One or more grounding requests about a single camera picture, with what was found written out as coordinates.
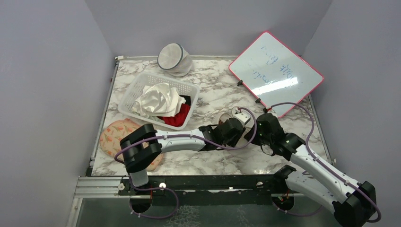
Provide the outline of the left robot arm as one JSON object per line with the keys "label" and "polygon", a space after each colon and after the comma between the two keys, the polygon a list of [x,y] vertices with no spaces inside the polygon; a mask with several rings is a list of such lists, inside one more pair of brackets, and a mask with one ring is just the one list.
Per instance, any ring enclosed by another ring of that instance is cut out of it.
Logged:
{"label": "left robot arm", "polygon": [[244,122],[229,118],[191,131],[161,131],[144,124],[120,141],[123,163],[137,194],[148,190],[147,167],[160,155],[175,151],[235,149],[245,131]]}

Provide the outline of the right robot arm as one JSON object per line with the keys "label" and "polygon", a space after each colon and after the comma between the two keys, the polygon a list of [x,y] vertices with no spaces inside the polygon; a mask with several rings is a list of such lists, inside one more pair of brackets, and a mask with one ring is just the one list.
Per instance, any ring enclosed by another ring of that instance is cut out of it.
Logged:
{"label": "right robot arm", "polygon": [[361,227],[374,215],[375,187],[360,183],[330,165],[294,133],[284,132],[278,118],[270,113],[259,116],[244,138],[257,146],[269,146],[274,155],[282,156],[303,168],[313,178],[283,167],[275,174],[273,187],[302,193],[329,210],[343,227]]}

